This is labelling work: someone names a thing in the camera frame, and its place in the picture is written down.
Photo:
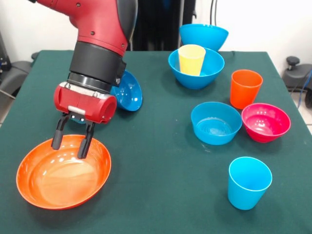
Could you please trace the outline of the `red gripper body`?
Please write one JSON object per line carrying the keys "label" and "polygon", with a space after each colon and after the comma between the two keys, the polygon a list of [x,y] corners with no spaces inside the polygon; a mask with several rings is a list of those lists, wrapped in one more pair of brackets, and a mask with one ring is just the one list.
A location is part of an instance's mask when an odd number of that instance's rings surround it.
{"label": "red gripper body", "polygon": [[95,123],[109,122],[117,108],[117,99],[111,94],[97,93],[67,82],[60,83],[54,92],[57,110],[81,115]]}

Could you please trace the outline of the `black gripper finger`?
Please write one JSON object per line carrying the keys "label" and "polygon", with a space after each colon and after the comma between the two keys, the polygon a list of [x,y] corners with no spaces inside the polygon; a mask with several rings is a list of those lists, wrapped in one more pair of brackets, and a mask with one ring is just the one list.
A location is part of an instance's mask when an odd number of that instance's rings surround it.
{"label": "black gripper finger", "polygon": [[80,144],[80,148],[79,148],[78,155],[77,155],[79,159],[85,159],[87,157],[88,150],[89,150],[89,147],[90,147],[93,135],[94,135],[94,127],[95,127],[94,122],[88,121],[86,123],[86,135]]}
{"label": "black gripper finger", "polygon": [[69,114],[68,113],[62,113],[62,115],[58,121],[56,131],[55,131],[52,143],[51,143],[51,147],[54,150],[58,150],[60,148],[62,138],[63,138],[63,129],[64,129],[64,126],[65,126],[66,122],[68,121],[68,119],[69,119]]}

